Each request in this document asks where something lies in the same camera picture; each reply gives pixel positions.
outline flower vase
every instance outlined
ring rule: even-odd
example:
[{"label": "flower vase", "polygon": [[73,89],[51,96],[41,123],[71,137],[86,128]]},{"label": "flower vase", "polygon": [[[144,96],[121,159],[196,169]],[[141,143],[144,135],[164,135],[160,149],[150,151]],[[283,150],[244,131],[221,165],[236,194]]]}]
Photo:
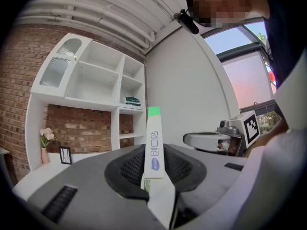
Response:
[{"label": "flower vase", "polygon": [[42,162],[43,164],[49,163],[49,157],[48,153],[46,151],[46,148],[41,148],[41,154],[42,154]]}]

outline picture frame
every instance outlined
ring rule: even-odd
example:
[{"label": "picture frame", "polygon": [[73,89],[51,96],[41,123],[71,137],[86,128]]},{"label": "picture frame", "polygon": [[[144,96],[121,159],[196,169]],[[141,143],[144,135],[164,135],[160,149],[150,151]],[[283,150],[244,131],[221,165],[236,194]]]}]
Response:
[{"label": "picture frame", "polygon": [[59,146],[59,157],[61,159],[61,163],[72,164],[71,148]]}]

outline white ceiling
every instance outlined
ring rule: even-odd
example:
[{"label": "white ceiling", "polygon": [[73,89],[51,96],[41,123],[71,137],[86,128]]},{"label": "white ceiling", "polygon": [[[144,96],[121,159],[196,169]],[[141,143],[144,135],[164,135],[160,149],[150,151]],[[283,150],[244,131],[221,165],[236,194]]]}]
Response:
[{"label": "white ceiling", "polygon": [[[173,15],[185,0],[31,0],[16,23],[73,27],[110,39],[145,55],[180,27]],[[201,33],[210,28],[201,28]]]}]

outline white shelving unit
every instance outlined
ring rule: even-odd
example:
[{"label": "white shelving unit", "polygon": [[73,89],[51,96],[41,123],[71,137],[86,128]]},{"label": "white shelving unit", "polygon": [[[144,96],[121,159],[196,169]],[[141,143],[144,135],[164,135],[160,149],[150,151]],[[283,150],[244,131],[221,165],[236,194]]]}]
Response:
[{"label": "white shelving unit", "polygon": [[[141,106],[125,105],[124,97],[129,96],[138,98]],[[47,104],[111,111],[112,150],[120,148],[120,139],[146,142],[144,65],[90,38],[67,34],[47,56],[34,80],[25,122],[31,171],[41,166],[39,130]],[[119,134],[119,114],[133,115],[133,134]]]}]

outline person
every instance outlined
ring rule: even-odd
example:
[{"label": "person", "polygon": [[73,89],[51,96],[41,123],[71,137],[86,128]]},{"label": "person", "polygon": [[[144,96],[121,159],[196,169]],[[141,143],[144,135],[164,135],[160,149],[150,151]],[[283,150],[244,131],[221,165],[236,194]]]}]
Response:
[{"label": "person", "polygon": [[[264,19],[267,38],[270,43],[272,59],[270,67],[280,87],[306,47],[306,33],[299,28],[306,8],[304,0],[193,0],[193,17],[199,21],[211,20],[218,23],[237,23],[251,12],[260,14]],[[261,135],[250,147],[251,150],[266,145],[276,135],[288,130],[287,122],[276,105],[276,113],[281,117],[277,125],[268,133]]]}]

